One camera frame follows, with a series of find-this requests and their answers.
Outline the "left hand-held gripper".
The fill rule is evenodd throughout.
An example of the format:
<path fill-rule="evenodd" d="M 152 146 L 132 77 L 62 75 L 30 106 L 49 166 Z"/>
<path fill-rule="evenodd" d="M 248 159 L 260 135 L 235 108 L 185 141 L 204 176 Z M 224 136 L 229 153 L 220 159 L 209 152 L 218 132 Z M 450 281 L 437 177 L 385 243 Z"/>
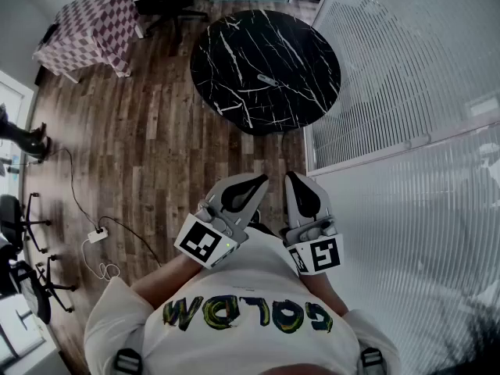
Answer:
<path fill-rule="evenodd" d="M 213 269 L 248 240 L 245 229 L 259 208 L 269 178 L 240 173 L 219 180 L 189 214 L 174 247 L 206 269 Z"/>

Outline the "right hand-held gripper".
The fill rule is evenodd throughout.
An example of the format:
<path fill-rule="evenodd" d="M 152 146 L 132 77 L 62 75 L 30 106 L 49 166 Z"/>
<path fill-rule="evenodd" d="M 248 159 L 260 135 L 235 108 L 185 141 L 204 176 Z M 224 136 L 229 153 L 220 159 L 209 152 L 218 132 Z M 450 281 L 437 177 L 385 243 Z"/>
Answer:
<path fill-rule="evenodd" d="M 343 235 L 335 226 L 330 197 L 314 180 L 288 171 L 284 177 L 289 227 L 284 245 L 300 275 L 312 276 L 340 266 Z"/>

